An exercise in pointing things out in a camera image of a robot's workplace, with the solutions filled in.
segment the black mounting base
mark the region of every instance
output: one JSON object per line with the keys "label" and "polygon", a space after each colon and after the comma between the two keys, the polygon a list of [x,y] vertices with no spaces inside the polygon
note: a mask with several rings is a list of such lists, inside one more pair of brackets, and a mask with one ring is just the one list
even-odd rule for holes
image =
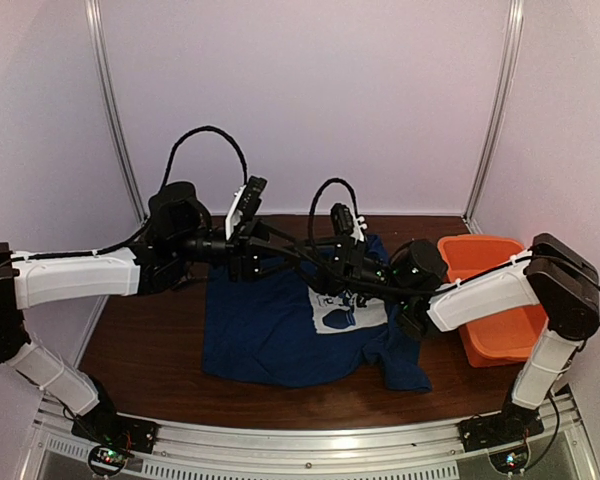
{"label": "black mounting base", "polygon": [[[117,429],[123,432],[123,435],[110,440],[114,447],[126,450],[128,443],[126,433],[129,432],[129,436],[131,437],[131,448],[129,450],[140,453],[153,453],[153,445],[156,442],[156,433],[158,431],[157,423],[138,418],[123,417],[121,415],[116,415],[115,423]],[[76,437],[93,440],[93,438],[87,435],[85,429],[76,422],[73,423],[71,433]]]}
{"label": "black mounting base", "polygon": [[[505,428],[504,426],[505,421],[502,413],[463,420],[458,424],[458,430],[465,452],[498,447],[507,443],[520,442],[524,439],[524,430]],[[544,425],[539,416],[530,422],[526,422],[525,428],[528,430],[528,437],[544,432]]]}

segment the orange plastic bin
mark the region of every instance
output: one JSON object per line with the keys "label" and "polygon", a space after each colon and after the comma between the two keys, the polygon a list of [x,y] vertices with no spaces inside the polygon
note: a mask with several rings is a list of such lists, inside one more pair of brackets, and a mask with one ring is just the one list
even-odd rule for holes
{"label": "orange plastic bin", "polygon": [[[524,250],[512,239],[489,235],[445,237],[438,249],[449,265],[449,280],[465,279],[495,267]],[[540,305],[491,315],[459,328],[469,363],[493,367],[526,361],[547,320]]]}

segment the fabric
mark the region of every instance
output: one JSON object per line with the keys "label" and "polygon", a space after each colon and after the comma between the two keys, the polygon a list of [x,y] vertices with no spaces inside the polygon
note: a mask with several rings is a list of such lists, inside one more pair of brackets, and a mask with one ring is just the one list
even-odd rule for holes
{"label": "fabric", "polygon": [[[368,253],[388,261],[380,239],[368,240]],[[387,388],[430,391],[417,366],[420,345],[400,331],[396,312],[380,300],[365,305],[355,294],[318,295],[292,271],[246,283],[230,282],[222,268],[212,270],[203,370],[242,382],[306,387],[371,363],[383,367]]]}

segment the white panel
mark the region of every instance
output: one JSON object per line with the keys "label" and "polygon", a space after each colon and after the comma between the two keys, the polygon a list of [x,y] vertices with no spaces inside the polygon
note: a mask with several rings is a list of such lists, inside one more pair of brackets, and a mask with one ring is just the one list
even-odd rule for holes
{"label": "white panel", "polygon": [[[510,105],[477,220],[530,242],[549,231],[600,272],[600,0],[527,2]],[[600,334],[571,369],[600,460]]]}
{"label": "white panel", "polygon": [[[134,220],[100,96],[81,0],[0,1],[0,241],[94,248]],[[27,312],[28,329],[75,360],[95,300]],[[0,365],[0,479],[11,479],[39,395]]]}
{"label": "white panel", "polygon": [[[103,2],[145,200],[175,140],[214,124],[270,180],[263,212],[306,213],[320,184],[340,176],[367,213],[460,213],[508,10],[506,0]],[[226,212],[238,161],[204,136],[181,148],[173,179],[192,180],[212,211]]]}

